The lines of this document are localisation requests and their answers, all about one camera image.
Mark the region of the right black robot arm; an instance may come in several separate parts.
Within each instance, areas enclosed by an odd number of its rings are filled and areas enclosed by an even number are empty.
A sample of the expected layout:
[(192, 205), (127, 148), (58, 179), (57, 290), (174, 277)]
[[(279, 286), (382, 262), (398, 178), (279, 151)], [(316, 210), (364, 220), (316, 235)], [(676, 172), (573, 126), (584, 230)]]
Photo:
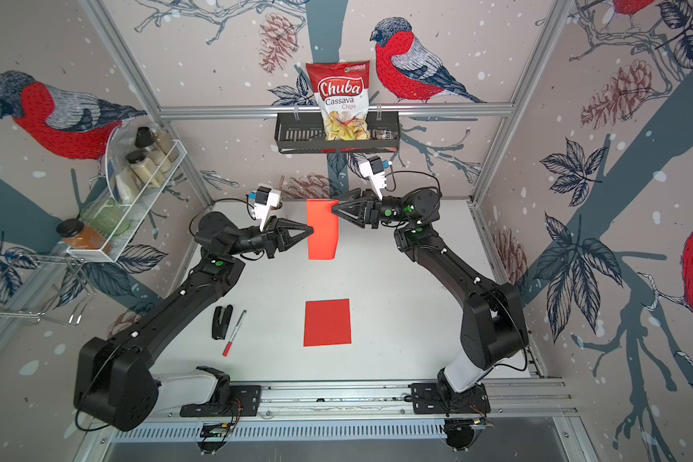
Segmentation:
[(434, 229), (441, 198), (437, 187), (419, 188), (400, 198), (355, 189), (341, 196), (331, 213), (361, 228), (392, 227), (398, 251), (431, 273), (458, 302), (462, 352), (437, 375), (444, 409), (458, 412), (492, 369), (526, 351), (529, 335), (518, 288), (483, 276)]

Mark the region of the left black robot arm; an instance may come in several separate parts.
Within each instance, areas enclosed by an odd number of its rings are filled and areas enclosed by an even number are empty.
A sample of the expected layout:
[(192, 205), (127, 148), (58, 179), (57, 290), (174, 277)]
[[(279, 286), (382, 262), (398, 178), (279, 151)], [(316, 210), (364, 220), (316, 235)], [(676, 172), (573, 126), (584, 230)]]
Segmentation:
[(201, 260), (181, 286), (131, 327), (108, 340), (93, 338), (81, 348), (75, 408), (116, 429), (140, 425), (159, 398), (161, 383), (151, 367), (199, 313), (234, 288), (246, 267), (241, 254), (264, 252), (273, 258), (313, 232), (290, 219), (271, 217), (263, 228), (239, 228), (220, 212), (206, 214), (194, 236)]

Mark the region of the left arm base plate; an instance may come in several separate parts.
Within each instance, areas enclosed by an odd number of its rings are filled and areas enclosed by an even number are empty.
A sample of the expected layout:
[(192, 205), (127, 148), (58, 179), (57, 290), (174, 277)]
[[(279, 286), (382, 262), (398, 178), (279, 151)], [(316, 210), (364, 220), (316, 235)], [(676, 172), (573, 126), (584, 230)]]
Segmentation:
[(202, 404), (181, 407), (182, 418), (254, 417), (258, 413), (262, 387), (259, 385), (219, 386), (212, 398)]

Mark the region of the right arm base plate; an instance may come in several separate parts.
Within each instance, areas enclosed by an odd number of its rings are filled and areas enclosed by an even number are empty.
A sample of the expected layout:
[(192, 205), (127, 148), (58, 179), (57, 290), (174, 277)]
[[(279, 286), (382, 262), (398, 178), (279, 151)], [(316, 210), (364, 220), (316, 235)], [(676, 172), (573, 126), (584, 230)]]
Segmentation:
[(411, 385), (411, 393), (404, 397), (417, 415), (458, 415), (491, 412), (486, 388), (483, 384), (462, 393), (456, 393), (449, 385), (440, 382), (419, 382)]

